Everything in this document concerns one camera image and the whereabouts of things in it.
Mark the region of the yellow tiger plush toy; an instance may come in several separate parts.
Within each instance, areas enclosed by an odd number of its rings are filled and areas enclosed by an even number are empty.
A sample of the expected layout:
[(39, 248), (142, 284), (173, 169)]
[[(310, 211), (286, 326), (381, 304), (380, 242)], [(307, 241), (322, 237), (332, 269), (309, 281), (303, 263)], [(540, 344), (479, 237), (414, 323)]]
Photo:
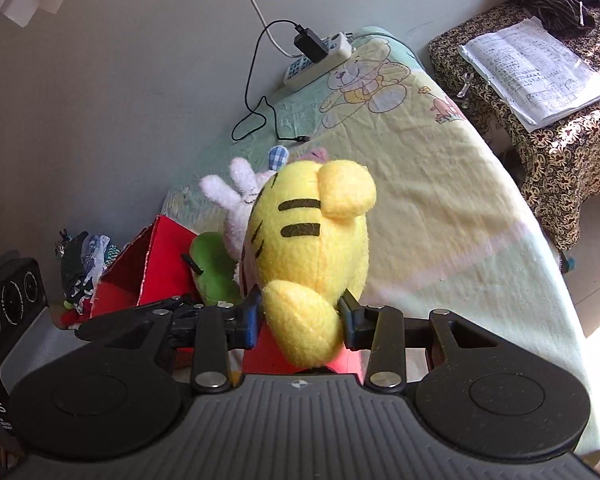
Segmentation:
[(323, 366), (344, 348), (337, 304), (364, 290), (366, 214), (376, 196), (372, 175), (353, 160), (299, 160), (270, 177), (253, 204), (240, 288), (260, 288), (268, 329), (295, 367)]

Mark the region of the white rabbit plush toy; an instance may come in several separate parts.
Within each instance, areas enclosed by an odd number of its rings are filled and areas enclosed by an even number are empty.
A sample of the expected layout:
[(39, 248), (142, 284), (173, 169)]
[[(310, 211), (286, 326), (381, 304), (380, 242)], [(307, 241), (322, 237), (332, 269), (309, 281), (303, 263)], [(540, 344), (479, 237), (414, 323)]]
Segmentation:
[(234, 185), (227, 184), (217, 174), (208, 174), (200, 180), (202, 194), (226, 212), (223, 240), (230, 258), (235, 261), (242, 253), (254, 203), (265, 183), (286, 165), (288, 159), (289, 151), (283, 145), (275, 145), (268, 152), (268, 169), (263, 172), (255, 172), (247, 159), (235, 157), (230, 162), (230, 178)]

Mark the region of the pink bear plush toy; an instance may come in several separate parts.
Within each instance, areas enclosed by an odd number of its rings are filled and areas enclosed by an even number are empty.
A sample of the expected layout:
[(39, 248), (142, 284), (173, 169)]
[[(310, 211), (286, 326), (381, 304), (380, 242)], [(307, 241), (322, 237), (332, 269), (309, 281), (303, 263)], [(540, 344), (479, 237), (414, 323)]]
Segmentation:
[(303, 153), (299, 159), (326, 164), (329, 161), (329, 154), (324, 148), (311, 148), (309, 151)]

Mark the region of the green plush toy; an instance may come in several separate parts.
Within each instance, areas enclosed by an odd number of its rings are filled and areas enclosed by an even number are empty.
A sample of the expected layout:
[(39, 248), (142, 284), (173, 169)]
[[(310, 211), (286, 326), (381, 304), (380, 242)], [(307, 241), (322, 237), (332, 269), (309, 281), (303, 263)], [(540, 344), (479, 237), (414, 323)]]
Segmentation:
[(181, 258), (189, 267), (205, 306), (234, 306), (240, 303), (242, 294), (234, 280), (236, 261), (226, 251), (220, 233), (198, 234)]

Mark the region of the red fabric storage box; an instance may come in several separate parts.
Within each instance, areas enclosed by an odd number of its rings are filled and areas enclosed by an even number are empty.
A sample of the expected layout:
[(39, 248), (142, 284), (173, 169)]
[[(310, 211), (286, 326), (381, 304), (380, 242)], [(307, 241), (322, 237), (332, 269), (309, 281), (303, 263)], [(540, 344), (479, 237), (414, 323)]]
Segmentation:
[[(65, 313), (59, 318), (60, 326), (68, 328), (107, 313), (134, 308), (153, 301), (183, 296), (187, 293), (201, 300), (194, 278), (182, 255), (188, 255), (198, 235), (166, 216), (158, 216), (151, 226), (143, 229), (127, 244), (95, 285), (93, 295), (84, 300), (65, 301)], [(286, 361), (275, 340), (264, 326), (254, 350), (233, 352), (232, 377), (240, 372), (256, 374), (309, 373)], [(326, 372), (357, 374), (363, 380), (362, 361), (358, 352), (342, 349), (326, 365)]]

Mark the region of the cartoon bear bed sheet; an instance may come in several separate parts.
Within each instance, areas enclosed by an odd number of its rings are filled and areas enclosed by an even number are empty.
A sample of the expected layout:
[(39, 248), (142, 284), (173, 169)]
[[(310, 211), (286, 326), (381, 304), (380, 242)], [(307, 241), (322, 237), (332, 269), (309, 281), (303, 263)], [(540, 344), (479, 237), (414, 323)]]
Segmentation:
[(512, 177), (408, 47), (378, 27), (358, 30), (352, 42), (373, 80), (392, 78), (384, 90), (389, 108), (376, 105), (375, 90), (347, 106), (348, 92), (332, 75), (279, 92), (276, 123), (203, 150), (166, 194), (162, 213), (195, 232), (222, 229), (224, 211), (202, 195), (201, 178), (226, 177), (235, 157), (265, 169), (276, 133), (303, 136), (292, 159), (324, 148), (329, 159), (364, 165), (375, 180), (366, 304), (414, 318), (451, 309), (592, 387), (576, 309)]

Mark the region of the pile of patterned clothes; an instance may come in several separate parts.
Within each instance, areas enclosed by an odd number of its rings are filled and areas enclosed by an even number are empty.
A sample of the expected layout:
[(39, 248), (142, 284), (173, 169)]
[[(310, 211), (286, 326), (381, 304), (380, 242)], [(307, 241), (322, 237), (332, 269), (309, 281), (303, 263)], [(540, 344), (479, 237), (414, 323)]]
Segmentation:
[(105, 234), (82, 231), (71, 236), (66, 230), (59, 232), (55, 254), (60, 261), (61, 287), (64, 305), (78, 315), (91, 309), (97, 285), (120, 254), (121, 249)]

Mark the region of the black device with dials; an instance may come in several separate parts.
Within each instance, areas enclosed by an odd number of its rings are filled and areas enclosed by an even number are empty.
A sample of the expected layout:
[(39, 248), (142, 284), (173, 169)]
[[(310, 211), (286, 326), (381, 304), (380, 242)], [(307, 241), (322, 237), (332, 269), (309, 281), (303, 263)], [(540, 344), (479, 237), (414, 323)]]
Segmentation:
[(8, 414), (6, 360), (16, 343), (47, 306), (35, 259), (11, 250), (0, 256), (0, 476), (21, 457)]

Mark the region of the floral brown table cloth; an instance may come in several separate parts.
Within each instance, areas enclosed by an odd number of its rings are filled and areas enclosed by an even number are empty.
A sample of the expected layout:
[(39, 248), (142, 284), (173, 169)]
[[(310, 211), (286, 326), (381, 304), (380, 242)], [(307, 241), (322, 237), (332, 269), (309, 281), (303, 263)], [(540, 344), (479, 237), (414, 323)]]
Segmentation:
[[(501, 3), (437, 36), (428, 44), (434, 80), (457, 96), (472, 67), (460, 46), (487, 32), (515, 25), (526, 17), (513, 3)], [(600, 194), (600, 101), (547, 128), (528, 133), (498, 94), (480, 76), (471, 81), (464, 113), (480, 133), (494, 119), (513, 142), (526, 176), (521, 194), (542, 228), (561, 250), (580, 237), (581, 206)]]

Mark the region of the metal clip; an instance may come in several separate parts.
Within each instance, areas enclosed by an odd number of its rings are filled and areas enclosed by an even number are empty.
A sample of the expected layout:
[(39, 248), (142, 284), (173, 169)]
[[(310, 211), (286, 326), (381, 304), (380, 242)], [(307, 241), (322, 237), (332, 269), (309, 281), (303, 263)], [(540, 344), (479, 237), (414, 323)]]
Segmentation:
[(475, 73), (474, 72), (465, 72), (462, 76), (460, 76), (460, 82), (462, 83), (462, 88), (457, 92), (457, 99), (464, 100), (467, 98), (469, 90), (471, 88), (472, 82), (474, 81)]

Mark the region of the white power strip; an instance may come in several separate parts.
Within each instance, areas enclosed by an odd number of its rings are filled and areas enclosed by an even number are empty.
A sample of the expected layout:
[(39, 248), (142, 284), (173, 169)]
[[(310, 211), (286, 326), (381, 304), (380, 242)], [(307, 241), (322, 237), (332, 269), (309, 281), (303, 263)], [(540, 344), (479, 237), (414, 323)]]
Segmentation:
[(320, 62), (313, 63), (302, 55), (287, 67), (283, 78), (285, 87), (291, 91), (298, 91), (346, 62), (352, 54), (352, 46), (344, 32), (325, 37), (323, 44), (327, 48), (327, 55)]

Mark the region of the open paper notebook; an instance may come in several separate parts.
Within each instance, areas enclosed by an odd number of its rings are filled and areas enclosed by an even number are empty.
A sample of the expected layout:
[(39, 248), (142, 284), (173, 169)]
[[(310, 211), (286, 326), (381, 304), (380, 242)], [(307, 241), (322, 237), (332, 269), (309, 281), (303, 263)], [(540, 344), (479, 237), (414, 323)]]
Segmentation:
[(600, 74), (537, 18), (460, 46), (460, 56), (495, 90), (528, 132), (600, 101)]

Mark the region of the black power adapter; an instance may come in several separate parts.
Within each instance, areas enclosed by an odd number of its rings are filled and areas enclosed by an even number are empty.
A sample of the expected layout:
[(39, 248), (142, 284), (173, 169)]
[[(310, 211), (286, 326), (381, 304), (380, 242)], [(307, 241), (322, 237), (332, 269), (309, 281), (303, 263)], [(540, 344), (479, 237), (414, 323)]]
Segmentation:
[(323, 61), (329, 52), (324, 41), (309, 27), (297, 24), (294, 29), (297, 32), (294, 36), (294, 46), (312, 63)]

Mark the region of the dark striped clothing pile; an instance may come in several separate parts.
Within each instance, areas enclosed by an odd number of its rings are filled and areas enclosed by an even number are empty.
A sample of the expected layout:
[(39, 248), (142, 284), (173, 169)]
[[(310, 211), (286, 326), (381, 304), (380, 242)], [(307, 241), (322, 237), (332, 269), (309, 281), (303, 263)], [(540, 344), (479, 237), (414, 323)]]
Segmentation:
[(548, 32), (586, 32), (596, 23), (579, 0), (510, 0), (538, 18)]

